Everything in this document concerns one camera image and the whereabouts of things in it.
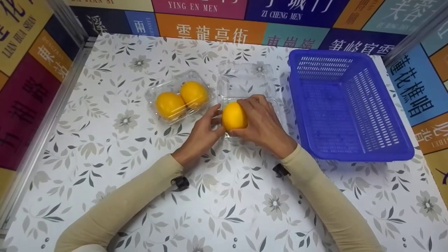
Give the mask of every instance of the floral tablecloth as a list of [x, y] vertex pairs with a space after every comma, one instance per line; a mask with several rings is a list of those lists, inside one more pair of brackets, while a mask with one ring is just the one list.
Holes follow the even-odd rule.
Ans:
[[[166, 126], [144, 100], [149, 87], [173, 75], [194, 69], [215, 90], [221, 62], [271, 64], [279, 115], [297, 136], [288, 86], [290, 50], [100, 36], [27, 185], [5, 241], [7, 251], [53, 251], [70, 223], [182, 144], [199, 115]], [[418, 146], [381, 59], [374, 61]], [[406, 162], [318, 163], [365, 217], [385, 251], [446, 251], [448, 212], [418, 148]], [[259, 148], [218, 142], [189, 175], [187, 190], [172, 188], [153, 200], [109, 250], [337, 251], [300, 191], [288, 179], [276, 178], [275, 164]]]

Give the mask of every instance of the beige sleeve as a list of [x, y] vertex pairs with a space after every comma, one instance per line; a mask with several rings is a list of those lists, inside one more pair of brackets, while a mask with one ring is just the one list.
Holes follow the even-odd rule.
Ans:
[[79, 247], [72, 252], [107, 252], [107, 250], [98, 244], [89, 244]]
[[89, 244], [106, 248], [115, 234], [151, 200], [171, 186], [183, 167], [171, 156], [127, 182], [70, 225], [56, 242], [55, 252], [72, 252]]
[[381, 246], [364, 217], [325, 176], [300, 145], [282, 160], [291, 181], [302, 191], [327, 227], [341, 252], [381, 252]]

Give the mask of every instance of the hand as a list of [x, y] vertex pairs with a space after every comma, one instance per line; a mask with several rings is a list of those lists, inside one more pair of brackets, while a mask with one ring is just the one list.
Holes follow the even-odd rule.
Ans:
[[272, 104], [264, 95], [253, 95], [237, 102], [247, 114], [248, 126], [231, 130], [230, 135], [254, 142], [280, 159], [296, 149], [297, 142], [283, 130]]
[[174, 159], [184, 169], [188, 168], [189, 164], [197, 161], [202, 154], [210, 150], [216, 141], [224, 135], [224, 126], [212, 130], [214, 125], [218, 125], [221, 122], [220, 118], [215, 118], [222, 113], [219, 110], [220, 107], [221, 104], [217, 104], [209, 108], [202, 118], [195, 122], [191, 134], [185, 143], [172, 154]]

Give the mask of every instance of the black wristband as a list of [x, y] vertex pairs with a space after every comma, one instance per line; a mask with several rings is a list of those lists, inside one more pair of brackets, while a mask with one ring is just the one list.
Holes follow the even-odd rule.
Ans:
[[275, 171], [275, 173], [277, 174], [276, 176], [277, 178], [282, 178], [291, 175], [282, 164], [277, 164], [276, 166], [274, 166], [274, 168], [272, 168], [272, 170]]
[[176, 185], [177, 189], [175, 191], [183, 191], [190, 186], [190, 182], [185, 176], [179, 176], [171, 180], [172, 185]]

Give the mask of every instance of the yellow fruit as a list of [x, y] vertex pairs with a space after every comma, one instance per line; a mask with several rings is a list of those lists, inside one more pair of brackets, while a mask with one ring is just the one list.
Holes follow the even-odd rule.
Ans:
[[161, 93], [155, 100], [155, 107], [159, 115], [169, 121], [185, 115], [186, 112], [185, 102], [173, 92]]
[[231, 102], [224, 108], [222, 121], [227, 131], [247, 127], [246, 112], [237, 102]]
[[208, 102], [207, 89], [196, 81], [187, 81], [182, 85], [181, 97], [190, 109], [198, 109]]

